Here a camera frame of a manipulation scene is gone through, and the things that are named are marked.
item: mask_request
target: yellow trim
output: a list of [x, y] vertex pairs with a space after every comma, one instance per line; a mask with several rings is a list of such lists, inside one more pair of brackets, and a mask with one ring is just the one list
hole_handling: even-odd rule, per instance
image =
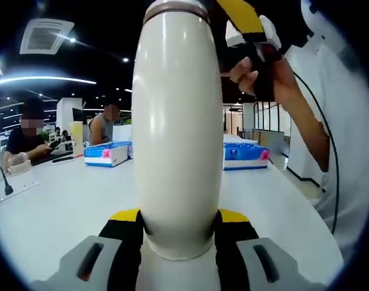
[[254, 8], [244, 0], [217, 0], [241, 33], [263, 33], [263, 25]]
[[119, 211], [110, 217], [110, 220], [136, 221], [136, 216], [140, 208]]
[[222, 215], [222, 222], [249, 222], [249, 219], [239, 212], [228, 209], [220, 209], [219, 211]]

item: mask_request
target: cable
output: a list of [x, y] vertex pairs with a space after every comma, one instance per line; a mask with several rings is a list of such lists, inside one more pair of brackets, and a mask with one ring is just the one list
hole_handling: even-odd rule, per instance
[[336, 143], [334, 142], [333, 134], [331, 133], [329, 123], [326, 120], [326, 117], [323, 114], [322, 109], [320, 108], [320, 105], [319, 105], [319, 103], [317, 101], [317, 98], [315, 97], [314, 93], [308, 87], [306, 82], [304, 80], [302, 80], [302, 78], [296, 72], [294, 72], [294, 75], [299, 79], [299, 81], [301, 81], [303, 83], [303, 85], [305, 85], [305, 87], [310, 92], [311, 96], [313, 97], [314, 102], [316, 103], [316, 105], [318, 107], [318, 110], [319, 110], [319, 113], [321, 114], [322, 119], [323, 119], [323, 121], [326, 125], [327, 130], [328, 130], [331, 145], [333, 146], [334, 158], [336, 160], [336, 206], [334, 208], [334, 221], [333, 221], [333, 226], [331, 228], [331, 234], [334, 235], [334, 231], [336, 230], [336, 226], [337, 226], [338, 204], [339, 204], [339, 200], [340, 200], [340, 176], [339, 176], [338, 154], [337, 154]]
[[2, 173], [2, 177], [3, 177], [4, 183], [5, 183], [5, 195], [8, 196], [9, 194], [11, 194], [13, 192], [13, 188], [11, 187], [11, 185], [8, 184], [7, 178], [5, 177], [5, 173], [2, 170], [1, 166], [0, 166], [0, 171]]

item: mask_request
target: white table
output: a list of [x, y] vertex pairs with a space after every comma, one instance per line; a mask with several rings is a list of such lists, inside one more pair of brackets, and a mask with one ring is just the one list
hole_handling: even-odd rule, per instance
[[[138, 207], [133, 161], [113, 169], [85, 166], [82, 158], [57, 166], [48, 162], [34, 167], [33, 176], [38, 186], [0, 203], [0, 245], [26, 281], [47, 279], [59, 259], [98, 235], [112, 214]], [[295, 258], [312, 282], [328, 284], [342, 267], [320, 216], [272, 164], [223, 172], [220, 207], [246, 215], [259, 236]], [[219, 290], [213, 247], [192, 261], [162, 259], [146, 243], [142, 254], [138, 290]]]

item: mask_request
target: blue tissue box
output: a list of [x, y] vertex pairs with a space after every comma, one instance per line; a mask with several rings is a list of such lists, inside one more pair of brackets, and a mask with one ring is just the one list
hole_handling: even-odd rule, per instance
[[107, 142], [93, 145], [83, 151], [85, 164], [89, 166], [115, 167], [133, 157], [132, 142]]
[[267, 168], [269, 150], [257, 144], [224, 142], [223, 169], [246, 170]]

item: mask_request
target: hand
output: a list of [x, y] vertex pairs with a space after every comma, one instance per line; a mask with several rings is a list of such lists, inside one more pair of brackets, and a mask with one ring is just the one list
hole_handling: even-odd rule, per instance
[[47, 155], [49, 154], [50, 152], [53, 151], [53, 148], [45, 145], [45, 144], [40, 144], [36, 147], [35, 149], [39, 154], [42, 154], [42, 155]]
[[[250, 95], [254, 95], [253, 84], [259, 74], [258, 71], [251, 71], [252, 62], [246, 57], [229, 72], [230, 79], [239, 84], [239, 89]], [[276, 61], [272, 67], [274, 80], [275, 101], [283, 105], [302, 96], [300, 88], [296, 82], [293, 70], [287, 60], [282, 58]]]

